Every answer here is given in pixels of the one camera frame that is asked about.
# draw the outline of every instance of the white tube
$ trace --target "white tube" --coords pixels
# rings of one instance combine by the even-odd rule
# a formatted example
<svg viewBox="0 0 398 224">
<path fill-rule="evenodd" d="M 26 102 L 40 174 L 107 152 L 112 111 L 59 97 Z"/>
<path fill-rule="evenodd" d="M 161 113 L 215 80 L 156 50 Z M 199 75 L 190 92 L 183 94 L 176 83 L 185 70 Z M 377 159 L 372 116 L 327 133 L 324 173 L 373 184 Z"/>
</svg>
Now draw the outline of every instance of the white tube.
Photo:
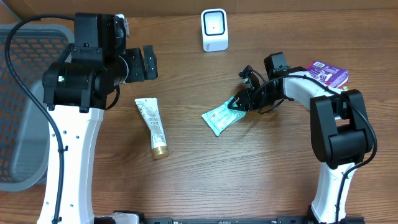
<svg viewBox="0 0 398 224">
<path fill-rule="evenodd" d="M 169 156 L 162 120 L 160 119 L 159 108 L 157 106 L 157 99 L 136 99 L 136 104 L 150 130 L 150 143 L 152 144 L 152 155 L 154 159 L 161 159 Z"/>
</svg>

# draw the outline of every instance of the gold tube cap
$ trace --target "gold tube cap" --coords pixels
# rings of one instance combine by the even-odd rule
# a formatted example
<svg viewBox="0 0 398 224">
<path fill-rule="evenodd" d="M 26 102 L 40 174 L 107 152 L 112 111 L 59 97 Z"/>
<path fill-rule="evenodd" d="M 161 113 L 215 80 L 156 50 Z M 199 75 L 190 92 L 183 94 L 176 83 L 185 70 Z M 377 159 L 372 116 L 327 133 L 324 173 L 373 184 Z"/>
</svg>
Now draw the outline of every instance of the gold tube cap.
<svg viewBox="0 0 398 224">
<path fill-rule="evenodd" d="M 169 150 L 166 146 L 156 147 L 152 150 L 152 156 L 154 159 L 162 159 L 169 156 Z"/>
</svg>

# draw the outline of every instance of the cardboard wall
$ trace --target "cardboard wall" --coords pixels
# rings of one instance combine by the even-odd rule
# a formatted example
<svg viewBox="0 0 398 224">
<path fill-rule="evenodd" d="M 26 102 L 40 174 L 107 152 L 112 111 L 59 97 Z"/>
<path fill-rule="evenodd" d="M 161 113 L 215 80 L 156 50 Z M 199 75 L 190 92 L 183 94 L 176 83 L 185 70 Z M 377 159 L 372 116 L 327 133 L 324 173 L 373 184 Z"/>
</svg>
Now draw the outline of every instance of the cardboard wall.
<svg viewBox="0 0 398 224">
<path fill-rule="evenodd" d="M 222 7 L 228 13 L 398 8 L 396 0 L 3 0 L 18 16 L 95 12 L 126 16 L 200 14 Z"/>
<path fill-rule="evenodd" d="M 8 8 L 0 1 L 0 24 L 7 24 L 17 22 L 14 15 L 12 15 Z"/>
</svg>

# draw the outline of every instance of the purple box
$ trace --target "purple box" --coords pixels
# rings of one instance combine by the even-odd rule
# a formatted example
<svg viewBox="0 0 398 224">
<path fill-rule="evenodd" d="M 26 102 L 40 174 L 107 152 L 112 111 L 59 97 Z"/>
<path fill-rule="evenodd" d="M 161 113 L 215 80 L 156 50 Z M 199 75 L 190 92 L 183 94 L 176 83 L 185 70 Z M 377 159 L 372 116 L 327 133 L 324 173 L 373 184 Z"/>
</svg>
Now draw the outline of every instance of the purple box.
<svg viewBox="0 0 398 224">
<path fill-rule="evenodd" d="M 314 79 L 330 87 L 343 88 L 349 82 L 347 69 L 334 67 L 318 60 L 314 60 L 307 70 Z"/>
</svg>

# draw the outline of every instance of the wooden table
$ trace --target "wooden table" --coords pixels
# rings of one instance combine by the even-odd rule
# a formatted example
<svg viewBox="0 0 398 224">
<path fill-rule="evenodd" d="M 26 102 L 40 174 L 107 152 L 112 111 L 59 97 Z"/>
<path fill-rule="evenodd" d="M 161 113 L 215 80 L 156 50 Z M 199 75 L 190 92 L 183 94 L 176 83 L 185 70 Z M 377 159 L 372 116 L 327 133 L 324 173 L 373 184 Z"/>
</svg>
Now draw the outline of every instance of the wooden table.
<svg viewBox="0 0 398 224">
<path fill-rule="evenodd" d="M 56 22 L 73 28 L 71 22 Z M 283 51 L 292 67 L 318 59 L 349 70 L 349 87 L 364 95 L 379 152 L 355 173 L 346 211 L 365 216 L 367 223 L 398 222 L 397 9 L 230 14 L 229 48 L 213 53 L 203 52 L 199 16 L 129 22 L 128 47 L 152 44 L 159 77 L 123 85 L 119 103 L 105 112 L 93 174 L 96 214 L 305 215 L 320 165 L 302 105 L 287 101 L 273 113 L 250 112 L 218 138 L 201 117 L 235 95 L 238 72 L 246 65 L 264 73 L 264 58 Z M 149 131 L 134 102 L 143 97 L 159 99 L 170 151 L 166 159 L 152 160 Z M 1 192 L 0 222 L 34 223 L 44 190 L 36 185 Z"/>
</svg>

